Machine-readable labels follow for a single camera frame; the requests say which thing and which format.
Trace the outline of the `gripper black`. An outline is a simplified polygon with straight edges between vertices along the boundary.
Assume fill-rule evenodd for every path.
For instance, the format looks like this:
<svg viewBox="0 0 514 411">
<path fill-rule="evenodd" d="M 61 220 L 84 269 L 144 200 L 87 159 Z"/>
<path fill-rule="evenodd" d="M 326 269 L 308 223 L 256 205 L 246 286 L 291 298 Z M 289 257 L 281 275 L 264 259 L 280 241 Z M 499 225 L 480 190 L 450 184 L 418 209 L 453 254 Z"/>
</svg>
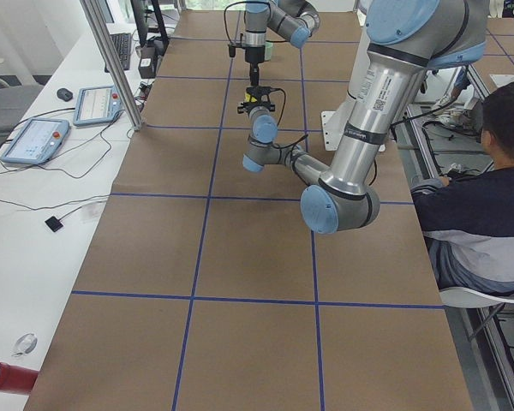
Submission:
<svg viewBox="0 0 514 411">
<path fill-rule="evenodd" d="M 251 110 L 256 107 L 264 107 L 270 112 L 274 112 L 276 110 L 276 105 L 270 100 L 270 94 L 275 92 L 275 87 L 270 86 L 249 86 L 246 88 L 245 92 L 250 92 L 257 98 L 255 103 L 245 103 L 244 100 L 236 107 L 236 111 L 238 114 L 247 113 L 249 114 Z"/>
<path fill-rule="evenodd" d="M 249 79 L 251 86 L 260 84 L 259 64 L 265 61 L 266 47 L 264 45 L 248 45 L 243 42 L 231 42 L 228 44 L 229 56 L 234 58 L 236 50 L 242 49 L 245 52 L 245 62 L 249 63 Z"/>
</svg>

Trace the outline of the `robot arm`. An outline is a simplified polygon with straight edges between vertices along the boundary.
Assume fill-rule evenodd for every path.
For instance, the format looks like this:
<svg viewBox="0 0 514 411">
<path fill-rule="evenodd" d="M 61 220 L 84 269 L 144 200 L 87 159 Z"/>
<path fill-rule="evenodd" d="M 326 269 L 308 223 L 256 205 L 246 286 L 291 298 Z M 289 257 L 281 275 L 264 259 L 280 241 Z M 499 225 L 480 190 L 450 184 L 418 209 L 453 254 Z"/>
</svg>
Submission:
<svg viewBox="0 0 514 411">
<path fill-rule="evenodd" d="M 428 70 L 473 63 L 486 46 L 486 1 L 371 1 L 365 11 L 360 43 L 365 69 L 348 108 L 338 112 L 340 141 L 330 164 L 295 143 L 276 143 L 270 90 L 259 83 L 267 32 L 302 48 L 319 28 L 317 10 L 306 1 L 251 1 L 244 33 L 229 46 L 230 52 L 244 50 L 250 66 L 247 97 L 238 108 L 251 123 L 243 167 L 258 172 L 282 164 L 293 170 L 306 185 L 302 217 L 321 234 L 358 229 L 377 217 L 380 200 L 366 177 L 390 126 L 416 96 Z"/>
<path fill-rule="evenodd" d="M 308 1 L 239 1 L 245 5 L 245 29 L 239 39 L 229 41 L 229 55 L 245 50 L 250 86 L 260 83 L 259 65 L 266 60 L 266 31 L 271 29 L 292 46 L 301 49 L 320 27 L 320 16 Z"/>
</svg>

